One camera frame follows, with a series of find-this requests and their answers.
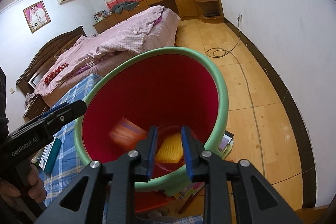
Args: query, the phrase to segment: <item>pink blanket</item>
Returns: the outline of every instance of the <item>pink blanket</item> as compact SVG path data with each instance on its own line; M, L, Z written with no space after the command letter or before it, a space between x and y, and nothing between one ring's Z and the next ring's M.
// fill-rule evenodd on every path
M147 34L152 30L154 22L161 17L163 9L163 6L151 7L96 37L81 36L71 49L59 56L46 75L64 63L69 63L69 66L61 71L48 86L44 83L45 77L43 77L37 84L34 94L47 96L71 77L74 71L91 62L112 56L114 52L130 51L140 54Z

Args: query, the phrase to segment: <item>blue plaid tablecloth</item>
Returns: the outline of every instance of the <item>blue plaid tablecloth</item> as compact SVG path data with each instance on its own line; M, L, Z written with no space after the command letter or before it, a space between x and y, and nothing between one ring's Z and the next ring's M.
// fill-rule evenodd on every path
M91 74L72 89L70 89L53 107L62 103L73 103L77 100L83 100L93 87L102 79L101 76ZM58 156L56 158L51 174L40 170L39 176L44 181L44 188L47 191L47 198L44 201L48 207L51 202L61 193L61 191L73 180L73 178L84 168L75 149L74 144L74 124L75 121L62 127L61 131L55 134L55 137L62 141ZM104 209L103 223L106 223L106 211ZM149 220L139 220L138 224L159 223ZM192 216L173 222L173 224L203 224L202 216Z

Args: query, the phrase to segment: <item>human hand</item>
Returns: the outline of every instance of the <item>human hand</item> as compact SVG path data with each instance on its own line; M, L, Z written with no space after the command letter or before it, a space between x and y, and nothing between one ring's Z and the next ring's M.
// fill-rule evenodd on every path
M28 183L32 185L32 188L29 189L28 195L34 199L37 203L43 202L47 197L47 192L44 189L43 181L39 178L39 172L35 165L31 165L31 171L28 175ZM0 180L0 195L3 200L12 208L17 211L21 211L16 200L21 193L20 191L12 184L6 180Z

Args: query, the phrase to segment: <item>black baseboard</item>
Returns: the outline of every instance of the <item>black baseboard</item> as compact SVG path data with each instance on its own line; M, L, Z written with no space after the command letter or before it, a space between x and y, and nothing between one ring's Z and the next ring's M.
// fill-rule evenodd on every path
M224 19L226 25L239 37L239 30L227 19ZM258 50L258 48L243 34L241 33L241 41L246 45L249 51L253 54L260 66L265 71L280 100L287 112L289 121L292 125L297 148L299 150L301 168L302 168L302 182L303 182L303 208L315 207L316 203L316 170L313 157L313 151L310 145L309 136L303 123L303 119L297 108L293 97L287 89L280 76Z

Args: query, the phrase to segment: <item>green bin rim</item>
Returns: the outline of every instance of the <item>green bin rim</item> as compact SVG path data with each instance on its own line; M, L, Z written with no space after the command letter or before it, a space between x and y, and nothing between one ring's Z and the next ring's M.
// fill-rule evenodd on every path
M217 66L206 56L203 54L184 47L165 47L159 48L155 50L151 50L145 53L142 53L138 56L131 58L125 63L121 64L114 70L112 70L108 75L106 75L102 80L100 80L97 85L90 91L90 93L84 98L84 102L87 106L89 106L90 102L93 100L95 95L99 92L99 90L114 76L118 73L122 72L126 68L134 65L137 62L145 60L147 58L151 58L158 55L166 55L166 54L179 54L190 57L200 64L202 64L207 71L211 74L216 88L218 92L218 115L214 125L214 128L207 140L204 144L204 148L206 150L212 151L221 157L221 154L218 151L219 144L223 138L223 135L226 130L227 117L228 117L228 92L225 80L217 68ZM86 166L88 165L92 159L86 152L86 149L83 144L82 138L82 124L83 124L84 115L80 118L76 119L74 126L74 143L77 154L82 161L82 163ZM155 179L151 179L148 183L136 182L135 190L138 192L149 192L149 191L159 191L165 190L168 195L173 195L186 187L190 183L190 180L187 177L185 165L181 168L171 172L162 177L158 177Z

